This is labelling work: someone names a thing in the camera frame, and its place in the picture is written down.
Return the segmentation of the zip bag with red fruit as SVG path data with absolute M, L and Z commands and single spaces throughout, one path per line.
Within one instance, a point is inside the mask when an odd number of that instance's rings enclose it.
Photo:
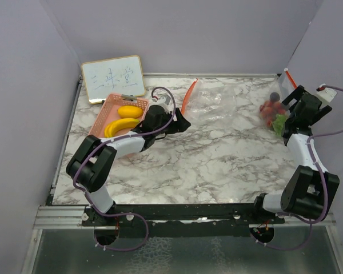
M 289 117 L 291 103 L 283 101 L 297 88 L 289 69 L 278 77 L 270 88 L 264 102 L 259 107 L 259 116 L 264 125 L 276 135 L 281 136 L 284 124 Z

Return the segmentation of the zip bag with yellow fruit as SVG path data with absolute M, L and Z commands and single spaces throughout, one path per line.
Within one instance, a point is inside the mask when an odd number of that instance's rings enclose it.
M 193 124 L 223 124 L 232 120 L 236 107 L 234 85 L 208 87 L 196 78 L 185 94 L 181 113 Z

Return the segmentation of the fake yellow mango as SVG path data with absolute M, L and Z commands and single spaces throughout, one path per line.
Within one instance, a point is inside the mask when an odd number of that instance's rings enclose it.
M 122 106 L 117 110 L 117 114 L 121 118 L 139 118 L 143 115 L 143 109 L 136 106 Z

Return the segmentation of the fake banana bunch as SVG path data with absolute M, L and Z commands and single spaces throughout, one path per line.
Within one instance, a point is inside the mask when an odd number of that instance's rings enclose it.
M 116 133 L 118 133 L 119 131 L 122 131 L 126 128 L 134 128 L 139 123 L 140 121 L 138 119 L 133 118 L 122 118 L 115 120 L 105 127 L 104 136 L 105 138 L 115 137 Z

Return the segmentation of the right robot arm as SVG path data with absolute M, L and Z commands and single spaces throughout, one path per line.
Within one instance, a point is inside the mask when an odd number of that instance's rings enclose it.
M 251 209 L 252 219 L 264 223 L 274 214 L 295 216 L 307 223 L 325 219 L 340 184 L 321 163 L 314 147 L 311 126 L 328 114 L 332 108 L 310 94 L 302 85 L 296 87 L 282 102 L 289 116 L 281 136 L 292 153 L 297 166 L 280 194 L 262 193 Z

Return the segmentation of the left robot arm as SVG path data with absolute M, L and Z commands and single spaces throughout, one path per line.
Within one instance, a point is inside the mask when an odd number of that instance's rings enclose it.
M 191 126 L 179 108 L 167 113 L 162 106 L 150 106 L 143 121 L 126 134 L 108 139 L 88 135 L 66 167 L 75 188 L 83 191 L 96 210 L 95 218 L 102 225 L 113 222 L 115 201 L 105 183 L 113 162 L 123 156 L 142 152 L 166 135 L 186 131 Z

